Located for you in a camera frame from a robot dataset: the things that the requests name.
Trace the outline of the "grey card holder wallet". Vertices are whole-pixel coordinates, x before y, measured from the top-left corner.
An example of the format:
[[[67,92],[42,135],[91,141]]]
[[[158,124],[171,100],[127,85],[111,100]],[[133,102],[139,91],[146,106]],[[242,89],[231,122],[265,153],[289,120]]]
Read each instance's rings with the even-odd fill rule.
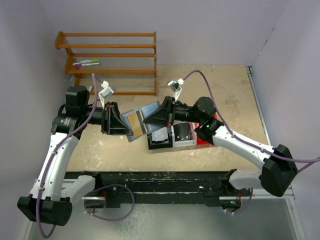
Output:
[[[128,142],[133,142],[138,138],[156,132],[161,128],[158,125],[144,123],[144,120],[159,107],[160,102],[157,100],[120,114],[121,120],[132,131],[132,134],[127,136]]]

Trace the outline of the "gold card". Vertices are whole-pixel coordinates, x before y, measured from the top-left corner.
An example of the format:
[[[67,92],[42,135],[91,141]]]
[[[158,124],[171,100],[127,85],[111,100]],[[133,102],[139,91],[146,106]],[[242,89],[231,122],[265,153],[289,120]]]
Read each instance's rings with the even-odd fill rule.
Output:
[[[146,127],[143,123],[143,117],[140,110],[131,112],[127,115],[127,119],[131,130],[133,131],[133,137],[139,138],[147,133]]]

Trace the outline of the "black plastic bin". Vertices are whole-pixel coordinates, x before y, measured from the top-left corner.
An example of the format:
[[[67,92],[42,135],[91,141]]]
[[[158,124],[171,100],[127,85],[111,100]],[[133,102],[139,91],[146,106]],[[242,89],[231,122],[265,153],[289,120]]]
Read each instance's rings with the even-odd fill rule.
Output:
[[[173,135],[171,128],[163,127],[147,135],[149,150],[166,149],[173,147]]]

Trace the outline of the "white plastic bin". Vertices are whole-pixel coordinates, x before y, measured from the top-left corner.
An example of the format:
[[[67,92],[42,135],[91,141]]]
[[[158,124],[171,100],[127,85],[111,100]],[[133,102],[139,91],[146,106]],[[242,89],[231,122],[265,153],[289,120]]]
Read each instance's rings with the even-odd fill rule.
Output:
[[[190,147],[197,144],[197,137],[194,132],[195,124],[192,122],[181,122],[171,127],[172,146]]]

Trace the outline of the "red plastic bin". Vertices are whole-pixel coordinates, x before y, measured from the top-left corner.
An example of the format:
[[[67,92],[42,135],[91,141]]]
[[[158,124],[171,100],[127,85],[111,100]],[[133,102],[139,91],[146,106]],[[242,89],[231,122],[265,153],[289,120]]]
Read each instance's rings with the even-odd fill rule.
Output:
[[[220,122],[217,120],[216,113],[202,117],[193,116],[189,122],[195,123],[194,132],[200,142],[211,145],[214,144],[213,136],[216,135],[217,129],[221,126]]]

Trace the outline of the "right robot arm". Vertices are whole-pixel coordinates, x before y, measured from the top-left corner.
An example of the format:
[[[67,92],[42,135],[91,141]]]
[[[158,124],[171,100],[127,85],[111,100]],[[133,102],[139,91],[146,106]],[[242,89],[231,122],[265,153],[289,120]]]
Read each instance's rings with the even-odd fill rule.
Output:
[[[290,150],[282,144],[273,147],[228,129],[214,117],[216,112],[209,97],[200,97],[193,106],[188,106],[167,96],[162,104],[143,111],[142,115],[145,124],[160,127],[170,127],[175,120],[197,123],[194,131],[201,140],[225,148],[256,166],[256,170],[229,171],[226,179],[234,189],[263,188],[282,197],[298,173]]]

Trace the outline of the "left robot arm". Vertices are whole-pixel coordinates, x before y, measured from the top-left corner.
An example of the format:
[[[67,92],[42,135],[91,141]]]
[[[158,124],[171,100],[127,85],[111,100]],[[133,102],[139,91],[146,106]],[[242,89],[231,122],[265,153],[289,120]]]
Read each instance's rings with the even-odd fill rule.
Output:
[[[18,209],[38,225],[64,226],[69,221],[73,206],[85,195],[103,190],[102,176],[85,171],[63,188],[70,158],[78,145],[83,130],[99,125],[101,132],[111,136],[130,136],[132,131],[120,118],[117,102],[97,107],[89,104],[90,93],[83,85],[71,86],[52,122],[50,144],[43,167],[28,196],[21,196]]]

